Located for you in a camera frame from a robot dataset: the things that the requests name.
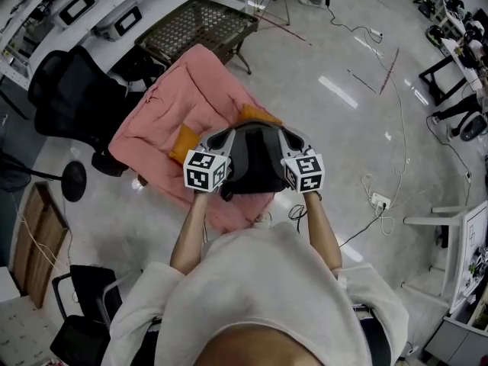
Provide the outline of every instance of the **forearm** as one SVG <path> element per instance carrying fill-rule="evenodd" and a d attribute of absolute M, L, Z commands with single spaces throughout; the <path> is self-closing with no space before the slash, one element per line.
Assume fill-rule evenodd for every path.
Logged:
<path fill-rule="evenodd" d="M 303 197 L 307 206 L 310 245 L 319 253 L 330 270 L 341 268 L 341 250 L 320 203 L 319 195 L 311 192 L 303 194 Z"/>
<path fill-rule="evenodd" d="M 187 275 L 201 260 L 201 244 L 209 194 L 196 194 L 176 240 L 169 265 Z"/>

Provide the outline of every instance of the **orange pillow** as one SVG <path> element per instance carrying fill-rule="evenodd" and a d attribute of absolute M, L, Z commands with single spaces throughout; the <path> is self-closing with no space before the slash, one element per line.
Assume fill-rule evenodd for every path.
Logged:
<path fill-rule="evenodd" d="M 199 141 L 200 136 L 198 136 L 198 134 L 196 134 L 188 126 L 182 124 L 178 137 L 176 138 L 175 145 L 173 146 L 173 149 L 171 149 L 168 156 L 183 165 L 185 163 L 188 150 L 194 149 L 198 145 Z"/>
<path fill-rule="evenodd" d="M 283 124 L 279 119 L 273 117 L 271 114 L 267 113 L 266 111 L 259 110 L 256 107 L 250 106 L 249 104 L 243 104 L 242 110 L 237 117 L 238 121 L 249 119 L 249 118 L 256 118 L 261 120 L 266 120 L 267 122 L 275 122 L 276 124 Z"/>

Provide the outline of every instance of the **perforated metal surface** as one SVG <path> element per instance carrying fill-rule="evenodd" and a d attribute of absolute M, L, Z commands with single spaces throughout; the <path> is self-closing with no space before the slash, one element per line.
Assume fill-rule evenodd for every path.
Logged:
<path fill-rule="evenodd" d="M 152 26 L 136 45 L 173 64 L 197 43 L 219 58 L 258 28 L 258 19 L 208 0 L 190 0 Z"/>

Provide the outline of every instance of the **pink quilt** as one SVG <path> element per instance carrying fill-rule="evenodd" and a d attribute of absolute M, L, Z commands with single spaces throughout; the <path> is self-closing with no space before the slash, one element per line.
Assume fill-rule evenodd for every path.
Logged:
<path fill-rule="evenodd" d="M 194 46 L 148 89 L 115 133 L 109 150 L 188 210 L 194 193 L 185 187 L 182 166 L 168 157 L 181 124 L 203 136 L 235 123 L 245 103 L 264 110 L 212 52 Z M 272 198 L 273 194 L 235 195 L 225 202 L 213 194 L 207 220 L 221 233 L 246 228 Z"/>

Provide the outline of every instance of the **shiny floor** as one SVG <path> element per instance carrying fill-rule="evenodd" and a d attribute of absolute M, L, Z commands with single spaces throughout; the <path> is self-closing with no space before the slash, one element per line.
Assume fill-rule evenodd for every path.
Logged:
<path fill-rule="evenodd" d="M 339 241 L 374 219 L 361 180 L 366 187 L 371 185 L 371 192 L 391 200 L 401 181 L 393 209 L 385 214 L 390 219 L 384 219 L 383 231 L 378 220 L 342 251 L 347 265 L 370 262 L 396 289 L 410 312 L 409 341 L 422 345 L 446 309 L 409 294 L 400 285 L 428 271 L 435 234 L 433 227 L 403 225 L 403 218 L 426 215 L 432 206 L 464 204 L 468 188 L 462 164 L 425 125 L 435 108 L 418 74 L 441 59 L 424 35 L 429 20 L 412 0 L 331 0 L 336 23 L 382 32 L 384 38 L 376 44 L 365 29 L 351 33 L 331 25 L 332 16 L 326 10 L 302 6 L 297 0 L 288 4 L 291 26 L 286 29 L 299 37 L 263 21 L 242 48 L 252 75 L 237 59 L 228 68 L 271 113 L 307 133 L 322 153 L 326 167 L 323 206 Z M 273 2 L 270 10 L 284 16 L 283 0 Z M 397 51 L 391 78 L 401 104 L 391 80 L 381 92 Z M 456 66 L 448 66 L 438 75 L 438 82 L 448 89 L 460 75 Z M 460 99 L 461 91 L 441 108 Z M 445 128 L 441 123 L 435 131 L 444 138 Z M 468 203 L 478 204 L 486 199 L 486 147 L 478 140 L 453 145 L 472 173 Z M 37 160 L 37 168 L 45 172 L 60 173 L 73 158 L 86 165 L 85 196 L 76 204 L 66 203 L 73 234 L 72 262 L 103 265 L 119 275 L 151 260 L 167 262 L 185 213 L 150 186 L 135 191 L 132 171 L 121 178 L 95 171 L 91 155 L 92 149 L 81 143 L 49 138 Z M 63 207 L 59 186 L 50 184 Z M 277 194 L 271 206 L 273 221 L 288 220 L 289 210 L 299 203 L 303 198 L 294 192 Z M 300 228 L 306 235 L 306 221 Z M 60 271 L 66 271 L 69 244 L 67 237 Z M 68 310 L 76 310 L 68 284 L 62 292 Z M 50 289 L 45 305 L 59 325 L 61 316 Z"/>

